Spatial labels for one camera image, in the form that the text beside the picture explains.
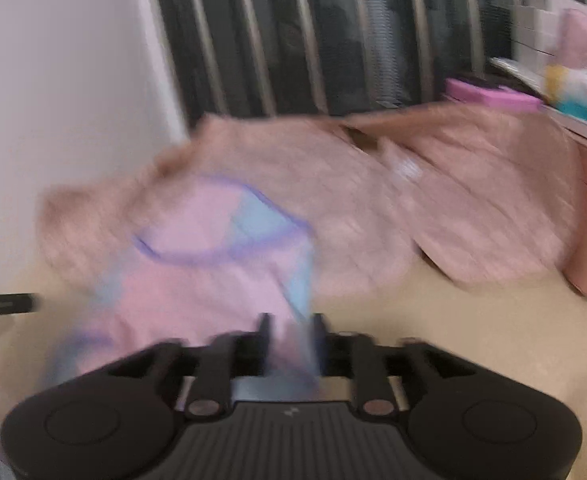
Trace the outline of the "stack of white boxes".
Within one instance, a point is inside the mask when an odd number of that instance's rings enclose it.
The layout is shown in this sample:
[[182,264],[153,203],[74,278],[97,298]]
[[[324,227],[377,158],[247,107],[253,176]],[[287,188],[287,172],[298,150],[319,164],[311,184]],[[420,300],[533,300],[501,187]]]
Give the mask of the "stack of white boxes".
[[560,19],[575,0],[523,0],[511,11],[514,60],[540,75],[557,49]]

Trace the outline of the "pink pouch bag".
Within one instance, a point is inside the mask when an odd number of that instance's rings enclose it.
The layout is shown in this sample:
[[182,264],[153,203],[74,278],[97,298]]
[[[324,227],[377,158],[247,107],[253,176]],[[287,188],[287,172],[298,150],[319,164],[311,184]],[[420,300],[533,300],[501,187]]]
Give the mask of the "pink pouch bag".
[[587,13],[566,10],[560,19],[555,62],[559,65],[587,70]]

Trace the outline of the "magenta flat box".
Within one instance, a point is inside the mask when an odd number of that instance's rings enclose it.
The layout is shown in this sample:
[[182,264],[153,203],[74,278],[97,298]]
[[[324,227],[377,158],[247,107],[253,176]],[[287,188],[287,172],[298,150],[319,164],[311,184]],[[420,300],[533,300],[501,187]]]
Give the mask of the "magenta flat box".
[[543,106],[536,96],[507,87],[477,86],[455,78],[446,79],[443,96],[452,102],[482,105],[514,113],[535,113]]

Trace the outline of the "pink quilted jacket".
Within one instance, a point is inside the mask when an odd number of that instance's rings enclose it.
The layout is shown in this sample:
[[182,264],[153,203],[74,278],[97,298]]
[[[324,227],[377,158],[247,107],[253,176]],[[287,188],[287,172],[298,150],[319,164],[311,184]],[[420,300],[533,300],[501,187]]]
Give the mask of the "pink quilted jacket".
[[435,103],[341,118],[207,115],[194,138],[130,176],[48,192],[45,260],[95,282],[134,236],[206,181],[248,190],[311,234],[315,290],[360,292],[424,254],[462,285],[561,266],[579,224],[577,148],[551,118]]

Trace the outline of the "steel window railing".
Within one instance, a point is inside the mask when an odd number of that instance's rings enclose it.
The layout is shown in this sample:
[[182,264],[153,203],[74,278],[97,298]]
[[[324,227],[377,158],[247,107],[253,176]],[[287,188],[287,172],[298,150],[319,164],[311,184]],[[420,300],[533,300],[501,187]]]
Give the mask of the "steel window railing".
[[[523,0],[156,0],[190,124],[386,110],[513,53]],[[587,4],[587,0],[577,0]]]

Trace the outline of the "white yellow plush toy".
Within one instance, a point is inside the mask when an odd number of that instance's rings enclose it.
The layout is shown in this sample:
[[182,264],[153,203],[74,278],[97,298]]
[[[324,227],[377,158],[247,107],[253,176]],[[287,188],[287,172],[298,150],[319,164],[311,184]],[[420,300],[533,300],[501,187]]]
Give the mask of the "white yellow plush toy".
[[545,98],[551,104],[574,102],[587,106],[587,70],[551,64],[544,77]]

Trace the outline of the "pink blue purple garment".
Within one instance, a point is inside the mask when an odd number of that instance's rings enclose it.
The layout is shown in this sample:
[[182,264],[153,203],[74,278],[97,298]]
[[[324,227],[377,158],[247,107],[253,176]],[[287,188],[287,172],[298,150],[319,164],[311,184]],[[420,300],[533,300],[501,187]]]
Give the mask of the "pink blue purple garment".
[[95,280],[88,318],[60,346],[64,382],[152,344],[204,346],[272,318],[268,376],[246,378],[240,400],[310,400],[317,389],[307,323],[313,240],[307,222],[231,180],[199,180],[164,220],[130,237]]

